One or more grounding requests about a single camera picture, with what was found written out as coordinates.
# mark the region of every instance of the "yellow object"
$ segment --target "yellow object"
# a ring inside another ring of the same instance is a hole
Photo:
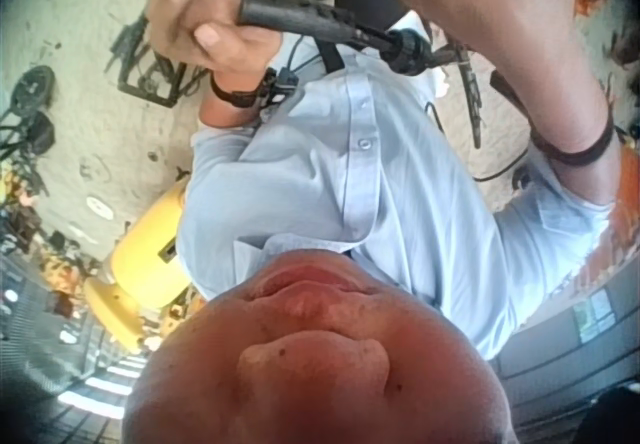
[[[104,328],[129,352],[139,353],[145,335],[135,300],[117,284],[104,284],[93,277],[85,281],[84,294]]]
[[[175,249],[186,185],[183,179],[158,199],[111,256],[113,278],[140,307],[163,308],[190,283]]]

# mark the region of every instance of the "hand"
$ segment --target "hand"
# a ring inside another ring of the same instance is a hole
[[[282,34],[237,26],[240,0],[148,0],[151,46],[169,59],[216,73],[264,74]]]
[[[404,1],[496,64],[562,53],[573,41],[574,0]]]

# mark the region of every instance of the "black wristband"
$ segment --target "black wristband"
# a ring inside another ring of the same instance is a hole
[[[228,102],[234,107],[238,107],[241,109],[249,109],[253,107],[260,95],[260,90],[262,88],[262,82],[258,84],[258,88],[255,91],[243,92],[243,91],[233,91],[226,92],[218,87],[216,84],[216,80],[213,78],[213,72],[211,73],[211,89],[213,93],[225,102]]]
[[[593,146],[584,151],[576,152],[574,154],[562,152],[557,147],[545,141],[545,139],[538,134],[535,128],[532,128],[531,130],[531,140],[533,141],[533,144],[550,159],[566,164],[567,166],[584,167],[589,164],[593,164],[603,156],[606,150],[609,149],[609,145],[613,140],[614,134],[615,126],[613,124],[613,115],[609,112],[609,120],[607,121],[607,126],[605,127],[604,132]]]

